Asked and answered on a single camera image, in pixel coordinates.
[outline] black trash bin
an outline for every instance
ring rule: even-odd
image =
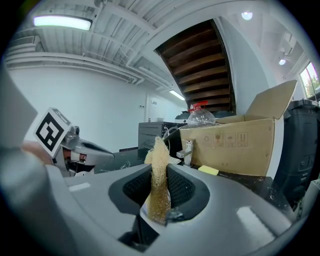
[[[310,183],[318,144],[319,109],[317,102],[302,99],[291,101],[284,113],[283,147],[274,181],[292,207]]]

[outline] person's hand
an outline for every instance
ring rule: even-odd
[[[36,141],[24,140],[21,149],[34,154],[44,165],[53,165],[50,155]]]

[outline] white ceiling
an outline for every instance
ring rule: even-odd
[[[290,33],[278,20],[268,13],[254,11],[251,20],[242,18],[241,13],[224,17],[233,24],[241,34],[254,43],[260,50],[265,61],[269,63],[276,77],[283,79],[295,66],[304,51],[299,42],[295,44],[290,55],[282,52],[282,39],[285,33]],[[279,65],[280,59],[285,59],[285,65]]]
[[[238,26],[241,33],[249,37],[271,63],[279,62],[279,44],[286,29],[263,12],[255,12],[250,21],[242,19],[239,10],[252,6],[253,1],[100,2],[101,0],[43,1],[25,20],[14,39],[39,36],[44,52],[10,56],[6,59],[8,67],[64,65],[85,68],[118,77],[131,84],[149,81],[148,84],[158,90],[174,89],[179,92],[169,70],[154,52],[155,48],[184,29],[218,16],[224,16],[234,26]],[[66,27],[34,27],[33,17],[47,14],[78,16],[91,19],[93,23],[89,31]],[[281,67],[281,76],[288,73],[295,61],[291,59],[289,65]]]

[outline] black mesh pad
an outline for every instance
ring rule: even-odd
[[[167,222],[190,220],[207,205],[210,192],[199,179],[169,164],[167,184],[171,198],[171,210]],[[138,216],[140,208],[151,191],[151,165],[115,181],[109,188],[109,197],[120,212]]]
[[[123,192],[140,207],[146,201],[151,191],[151,171],[145,171],[123,186]]]
[[[167,168],[166,175],[168,178],[167,183],[171,198],[171,208],[178,207],[193,197],[196,187],[191,181],[171,168]]]

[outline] cardboard box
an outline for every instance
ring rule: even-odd
[[[235,174],[265,176],[275,139],[275,119],[287,109],[296,80],[257,94],[245,115],[219,118],[219,125],[181,129],[182,147],[194,140],[191,163]]]

